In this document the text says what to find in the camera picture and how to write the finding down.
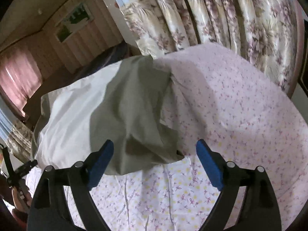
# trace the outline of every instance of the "landscape painting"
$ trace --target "landscape painting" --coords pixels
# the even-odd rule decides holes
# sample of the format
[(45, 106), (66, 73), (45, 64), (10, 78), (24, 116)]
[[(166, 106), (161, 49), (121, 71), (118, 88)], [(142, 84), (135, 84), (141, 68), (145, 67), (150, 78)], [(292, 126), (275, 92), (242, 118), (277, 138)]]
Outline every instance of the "landscape painting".
[(59, 42), (64, 42), (69, 36), (83, 28), (92, 19), (93, 16), (88, 7), (84, 3), (80, 3), (56, 25), (56, 38)]

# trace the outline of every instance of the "white fabric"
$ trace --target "white fabric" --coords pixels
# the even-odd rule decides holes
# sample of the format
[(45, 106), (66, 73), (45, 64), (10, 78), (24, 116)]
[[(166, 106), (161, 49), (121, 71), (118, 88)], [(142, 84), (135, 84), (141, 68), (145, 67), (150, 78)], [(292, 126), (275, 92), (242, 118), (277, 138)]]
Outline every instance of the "white fabric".
[(48, 93), (50, 119), (39, 135), (35, 155), (40, 168), (48, 165), (70, 167), (93, 152), (90, 148), (90, 116), (103, 101), (107, 84), (118, 72), (121, 62)]
[[(178, 149), (185, 158), (124, 176), (104, 175), (90, 194), (110, 229), (198, 230), (219, 195), (196, 156), (195, 144), (203, 138), (213, 151), (239, 167), (255, 169), (261, 165), (266, 169), (285, 230), (308, 198), (308, 126), (292, 102), (263, 73), (217, 44), (190, 47), (165, 55), (155, 63), (172, 72), (172, 90), (165, 97), (162, 121), (178, 130)], [(102, 77), (105, 70), (89, 79), (96, 81), (95, 77)], [(82, 93), (87, 89), (98, 93), (91, 90), (91, 84), (81, 85)], [(85, 155), (87, 144), (83, 143), (88, 140), (77, 142), (75, 132), (80, 133), (79, 122), (89, 113), (85, 111), (90, 111), (90, 100), (95, 101), (95, 97), (90, 93), (80, 96), (83, 100), (71, 96), (78, 101), (70, 102), (74, 110), (56, 107), (54, 103), (53, 110), (57, 109), (59, 117), (52, 117), (54, 127), (48, 126), (50, 132), (44, 130), (41, 143), (45, 148), (49, 142), (52, 149), (58, 147), (62, 159), (61, 152), (51, 150), (45, 160), (57, 158), (65, 162), (67, 156), (79, 159), (81, 155), (77, 153)], [(65, 145), (72, 142), (70, 151), (55, 146), (56, 131), (65, 131), (62, 124), (70, 127), (66, 133), (70, 141), (61, 140)], [(72, 218), (82, 227), (71, 191), (65, 191)], [(242, 190), (238, 196), (243, 197)], [(227, 227), (236, 221), (240, 207), (241, 201), (236, 200)]]

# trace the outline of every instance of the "bed sheet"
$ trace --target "bed sheet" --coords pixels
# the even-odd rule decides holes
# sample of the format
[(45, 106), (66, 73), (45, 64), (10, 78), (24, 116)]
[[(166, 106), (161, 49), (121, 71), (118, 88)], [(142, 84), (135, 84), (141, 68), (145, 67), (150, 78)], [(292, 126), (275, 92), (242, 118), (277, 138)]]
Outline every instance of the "bed sheet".
[[(217, 44), (171, 53), (155, 64), (172, 71), (161, 121), (178, 130), (185, 158), (104, 175), (90, 194), (110, 229), (198, 230), (219, 195), (196, 156), (195, 144), (203, 138), (239, 167), (265, 167), (285, 230), (308, 198), (308, 126), (292, 102), (263, 73)], [(29, 174), (34, 188), (39, 175), (38, 169)], [(83, 227), (70, 188), (65, 192), (75, 224)], [(243, 193), (241, 188), (226, 227), (235, 223)]]

